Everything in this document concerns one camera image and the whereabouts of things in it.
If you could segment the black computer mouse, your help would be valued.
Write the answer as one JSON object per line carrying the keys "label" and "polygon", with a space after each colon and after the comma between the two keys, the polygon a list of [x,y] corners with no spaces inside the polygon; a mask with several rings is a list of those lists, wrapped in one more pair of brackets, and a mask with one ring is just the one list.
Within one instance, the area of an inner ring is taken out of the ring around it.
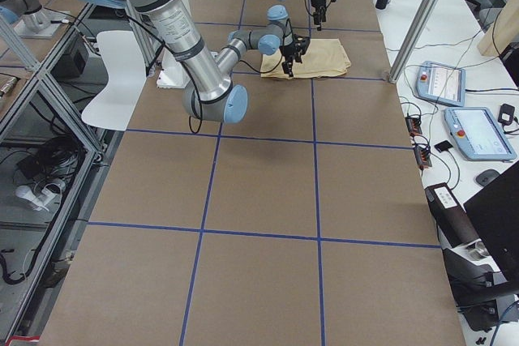
{"label": "black computer mouse", "polygon": [[475,177],[475,181],[480,186],[487,186],[488,184],[493,182],[499,175],[500,173],[494,169],[486,169]]}

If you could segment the small black phone device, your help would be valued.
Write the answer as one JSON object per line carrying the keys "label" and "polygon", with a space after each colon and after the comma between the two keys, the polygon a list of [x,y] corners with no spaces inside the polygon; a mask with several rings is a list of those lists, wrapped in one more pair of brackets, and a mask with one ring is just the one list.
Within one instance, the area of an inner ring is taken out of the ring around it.
{"label": "small black phone device", "polygon": [[449,149],[453,148],[453,145],[448,140],[445,140],[445,141],[437,143],[434,146],[434,148],[438,152],[446,152]]}

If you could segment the far blue teach pendant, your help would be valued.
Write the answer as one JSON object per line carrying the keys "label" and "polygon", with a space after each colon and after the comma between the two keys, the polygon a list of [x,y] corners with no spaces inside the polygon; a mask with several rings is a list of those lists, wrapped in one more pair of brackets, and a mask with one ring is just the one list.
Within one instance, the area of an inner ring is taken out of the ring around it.
{"label": "far blue teach pendant", "polygon": [[425,61],[418,68],[418,98],[451,107],[465,105],[465,70]]}

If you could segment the aluminium frame post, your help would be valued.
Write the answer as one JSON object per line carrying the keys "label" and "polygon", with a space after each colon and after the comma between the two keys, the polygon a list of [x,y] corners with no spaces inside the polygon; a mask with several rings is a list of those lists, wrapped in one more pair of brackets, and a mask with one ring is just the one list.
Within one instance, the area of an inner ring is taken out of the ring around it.
{"label": "aluminium frame post", "polygon": [[399,80],[438,1],[439,0],[421,1],[397,57],[388,73],[387,79],[389,83],[396,84]]}

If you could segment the black monitor screen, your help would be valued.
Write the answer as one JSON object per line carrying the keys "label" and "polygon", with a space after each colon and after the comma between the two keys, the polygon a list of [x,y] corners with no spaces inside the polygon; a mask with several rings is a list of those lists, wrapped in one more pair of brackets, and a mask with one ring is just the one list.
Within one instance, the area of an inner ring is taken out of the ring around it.
{"label": "black monitor screen", "polygon": [[513,164],[464,204],[489,255],[507,280],[518,278],[518,164]]}

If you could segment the cream long-sleeve printed shirt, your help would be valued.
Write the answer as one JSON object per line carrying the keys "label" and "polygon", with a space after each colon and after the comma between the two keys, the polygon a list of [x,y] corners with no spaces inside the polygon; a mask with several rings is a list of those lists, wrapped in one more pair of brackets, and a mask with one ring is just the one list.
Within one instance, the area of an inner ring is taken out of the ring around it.
{"label": "cream long-sleeve printed shirt", "polygon": [[344,75],[351,67],[351,61],[338,39],[314,39],[307,52],[302,56],[302,63],[293,63],[293,76],[284,73],[278,49],[272,55],[263,55],[260,67],[263,78],[312,79]]}

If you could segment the orange circuit board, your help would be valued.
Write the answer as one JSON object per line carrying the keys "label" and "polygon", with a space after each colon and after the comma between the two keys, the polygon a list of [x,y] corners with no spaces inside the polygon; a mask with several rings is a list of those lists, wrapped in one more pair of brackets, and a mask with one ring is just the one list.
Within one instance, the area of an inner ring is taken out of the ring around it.
{"label": "orange circuit board", "polygon": [[432,166],[430,148],[420,144],[413,146],[414,157],[420,170],[429,169]]}
{"label": "orange circuit board", "polygon": [[422,135],[422,120],[419,117],[405,117],[405,124],[411,137]]}

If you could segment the white plastic chair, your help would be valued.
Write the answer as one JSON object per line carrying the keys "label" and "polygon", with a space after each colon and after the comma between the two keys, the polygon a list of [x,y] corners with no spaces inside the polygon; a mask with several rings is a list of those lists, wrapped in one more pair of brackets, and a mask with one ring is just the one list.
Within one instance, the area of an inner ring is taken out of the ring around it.
{"label": "white plastic chair", "polygon": [[147,81],[143,55],[130,31],[97,35],[108,82],[81,113],[82,121],[107,130],[125,130]]}

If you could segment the near blue teach pendant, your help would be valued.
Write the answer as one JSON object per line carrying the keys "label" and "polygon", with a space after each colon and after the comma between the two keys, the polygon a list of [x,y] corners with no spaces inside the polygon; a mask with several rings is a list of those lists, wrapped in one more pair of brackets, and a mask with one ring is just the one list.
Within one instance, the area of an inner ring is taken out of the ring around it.
{"label": "near blue teach pendant", "polygon": [[487,107],[450,107],[444,120],[459,152],[470,161],[517,158],[512,145]]}

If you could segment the brown black box device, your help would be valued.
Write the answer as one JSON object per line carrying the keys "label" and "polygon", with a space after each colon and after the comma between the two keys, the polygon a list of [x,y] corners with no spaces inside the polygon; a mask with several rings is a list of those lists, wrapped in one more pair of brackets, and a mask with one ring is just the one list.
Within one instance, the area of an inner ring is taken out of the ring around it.
{"label": "brown black box device", "polygon": [[425,188],[428,207],[452,247],[479,239],[465,210],[446,183]]}

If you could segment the blue teach pendant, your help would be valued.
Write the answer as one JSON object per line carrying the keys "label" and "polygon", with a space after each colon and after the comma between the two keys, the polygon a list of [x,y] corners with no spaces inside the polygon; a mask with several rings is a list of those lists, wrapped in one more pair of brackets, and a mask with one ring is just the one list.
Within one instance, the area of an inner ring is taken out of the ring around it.
{"label": "blue teach pendant", "polygon": [[418,68],[418,98],[451,107],[465,105],[465,70],[425,61]]}
{"label": "blue teach pendant", "polygon": [[450,107],[444,120],[459,152],[470,161],[517,158],[512,145],[487,107]]}

